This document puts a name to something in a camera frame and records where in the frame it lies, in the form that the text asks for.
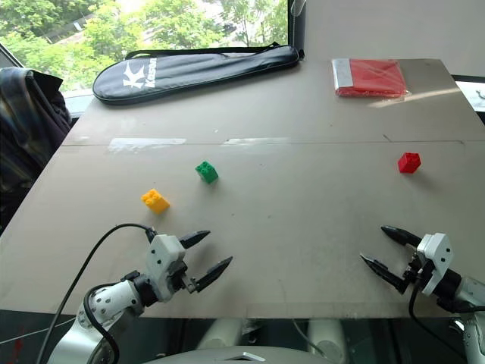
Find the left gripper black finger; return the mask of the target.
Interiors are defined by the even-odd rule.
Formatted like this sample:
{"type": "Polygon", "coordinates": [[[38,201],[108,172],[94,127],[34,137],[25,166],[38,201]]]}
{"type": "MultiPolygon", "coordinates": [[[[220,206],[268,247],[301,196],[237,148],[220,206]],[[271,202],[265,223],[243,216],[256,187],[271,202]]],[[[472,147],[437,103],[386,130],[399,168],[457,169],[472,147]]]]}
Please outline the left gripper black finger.
{"type": "Polygon", "coordinates": [[[179,237],[178,240],[180,241],[180,244],[184,249],[189,249],[190,247],[195,246],[197,243],[201,242],[210,233],[211,232],[208,230],[195,231],[183,237],[179,237]]]}
{"type": "Polygon", "coordinates": [[[200,293],[214,283],[227,269],[232,260],[233,257],[230,256],[211,267],[202,278],[196,281],[196,291],[200,293]]]}

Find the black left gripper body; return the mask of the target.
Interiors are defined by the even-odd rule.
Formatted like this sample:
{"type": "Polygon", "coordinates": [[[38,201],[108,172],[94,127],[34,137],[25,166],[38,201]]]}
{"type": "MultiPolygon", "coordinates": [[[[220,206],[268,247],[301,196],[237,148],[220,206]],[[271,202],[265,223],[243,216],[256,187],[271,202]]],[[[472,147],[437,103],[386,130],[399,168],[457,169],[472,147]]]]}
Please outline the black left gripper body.
{"type": "Polygon", "coordinates": [[[166,300],[170,300],[179,290],[186,290],[189,293],[197,291],[197,283],[195,278],[190,278],[187,274],[188,267],[183,260],[172,262],[167,269],[167,296],[166,300]]]}

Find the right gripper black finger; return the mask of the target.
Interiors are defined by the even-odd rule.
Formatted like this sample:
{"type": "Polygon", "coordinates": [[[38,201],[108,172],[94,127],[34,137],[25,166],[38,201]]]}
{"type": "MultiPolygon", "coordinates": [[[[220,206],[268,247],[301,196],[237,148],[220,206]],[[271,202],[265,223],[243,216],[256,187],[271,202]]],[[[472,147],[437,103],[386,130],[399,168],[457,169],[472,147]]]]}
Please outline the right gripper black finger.
{"type": "Polygon", "coordinates": [[[380,229],[382,230],[382,232],[385,233],[385,235],[388,236],[388,238],[402,246],[409,245],[411,247],[417,248],[422,241],[421,237],[418,237],[413,233],[399,227],[383,225],[380,227],[380,229]]]}
{"type": "Polygon", "coordinates": [[[360,254],[360,257],[364,263],[380,278],[385,280],[388,284],[392,285],[399,293],[404,293],[408,287],[408,282],[404,278],[400,278],[397,275],[389,271],[388,267],[378,260],[360,254]]]}

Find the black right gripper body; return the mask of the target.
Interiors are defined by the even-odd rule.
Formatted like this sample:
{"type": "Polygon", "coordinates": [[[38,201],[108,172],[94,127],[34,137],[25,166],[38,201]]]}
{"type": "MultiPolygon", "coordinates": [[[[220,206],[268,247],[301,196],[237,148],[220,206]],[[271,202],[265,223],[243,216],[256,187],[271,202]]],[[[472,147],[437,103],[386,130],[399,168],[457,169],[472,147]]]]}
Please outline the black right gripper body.
{"type": "Polygon", "coordinates": [[[402,292],[406,292],[411,284],[421,292],[429,283],[432,273],[433,261],[423,253],[415,250],[412,253],[411,261],[408,263],[402,275],[404,281],[404,290],[402,292]]]}

